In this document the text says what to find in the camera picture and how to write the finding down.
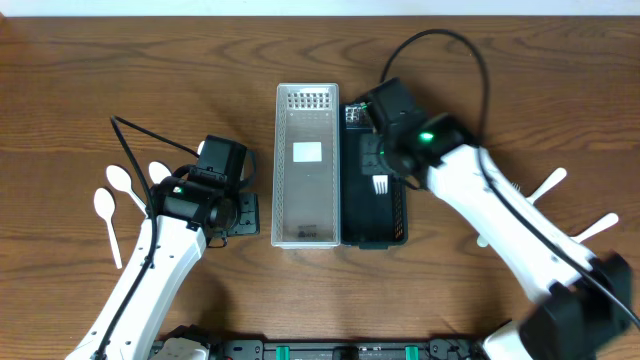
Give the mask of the white plastic fork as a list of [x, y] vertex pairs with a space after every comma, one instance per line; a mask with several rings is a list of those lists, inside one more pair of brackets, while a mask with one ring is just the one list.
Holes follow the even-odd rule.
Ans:
[[389, 189], [388, 175], [373, 175], [372, 182], [374, 186], [374, 192], [376, 195], [384, 195], [388, 193], [388, 189]]
[[567, 171], [565, 168], [556, 168], [531, 195], [526, 197], [526, 200], [529, 203], [534, 204], [539, 198], [558, 185], [566, 176]]

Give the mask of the clear plastic perforated basket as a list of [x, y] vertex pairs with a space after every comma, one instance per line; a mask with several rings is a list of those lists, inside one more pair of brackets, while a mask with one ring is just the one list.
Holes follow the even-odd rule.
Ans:
[[[327, 249], [341, 242], [339, 87], [277, 87], [271, 245]], [[322, 161], [293, 162], [294, 142], [321, 142]]]

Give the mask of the pale green plastic fork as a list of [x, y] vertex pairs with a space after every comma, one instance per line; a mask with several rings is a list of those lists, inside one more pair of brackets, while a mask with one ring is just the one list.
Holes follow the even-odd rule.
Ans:
[[482, 236], [479, 236], [477, 239], [477, 245], [481, 248], [485, 248], [489, 245], [488, 241], [484, 239]]

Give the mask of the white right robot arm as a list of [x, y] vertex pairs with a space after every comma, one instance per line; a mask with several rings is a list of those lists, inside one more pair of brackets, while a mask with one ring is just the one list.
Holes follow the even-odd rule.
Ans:
[[497, 168], [454, 117], [362, 113], [366, 175], [413, 177], [456, 210], [500, 256], [535, 310], [482, 340], [484, 359], [589, 359], [639, 323], [632, 272], [618, 254], [601, 260], [559, 230]]

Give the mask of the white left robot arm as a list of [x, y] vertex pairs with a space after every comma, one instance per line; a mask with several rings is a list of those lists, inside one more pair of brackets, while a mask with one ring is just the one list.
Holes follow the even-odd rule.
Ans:
[[151, 188], [137, 249], [87, 334], [69, 359], [205, 359], [210, 347], [177, 340], [152, 347], [169, 308], [214, 239], [259, 233], [258, 197], [211, 178], [169, 176]]

